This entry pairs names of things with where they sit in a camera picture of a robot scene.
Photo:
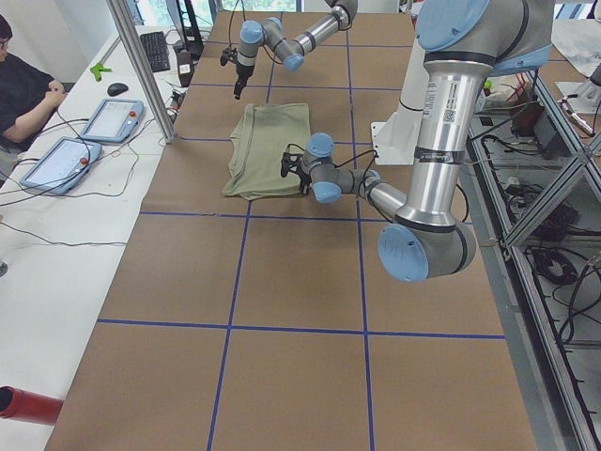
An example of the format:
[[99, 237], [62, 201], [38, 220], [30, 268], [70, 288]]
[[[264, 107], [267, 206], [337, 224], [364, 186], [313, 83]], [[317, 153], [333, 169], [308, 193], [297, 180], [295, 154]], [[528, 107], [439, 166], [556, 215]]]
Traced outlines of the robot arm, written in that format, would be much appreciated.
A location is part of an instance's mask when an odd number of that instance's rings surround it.
[[323, 132], [313, 134], [301, 153], [284, 152], [281, 175], [297, 175], [301, 191], [312, 191], [320, 203], [358, 194], [389, 216], [378, 254], [393, 278], [421, 282], [461, 272], [473, 260], [476, 241], [451, 206], [476, 101], [486, 78], [547, 63], [553, 15], [551, 1], [424, 2], [416, 35], [428, 84], [408, 193], [373, 170], [338, 167]]
[[238, 49], [225, 49], [220, 64], [229, 61], [236, 65], [238, 79], [234, 85], [234, 98], [240, 99], [248, 80], [254, 74], [255, 62], [260, 47], [268, 47], [274, 57], [290, 71], [298, 70], [317, 46], [337, 32], [352, 26], [358, 12], [355, 0], [327, 1], [331, 11], [294, 39], [285, 36], [281, 20], [275, 17], [258, 22], [245, 20], [239, 32]]

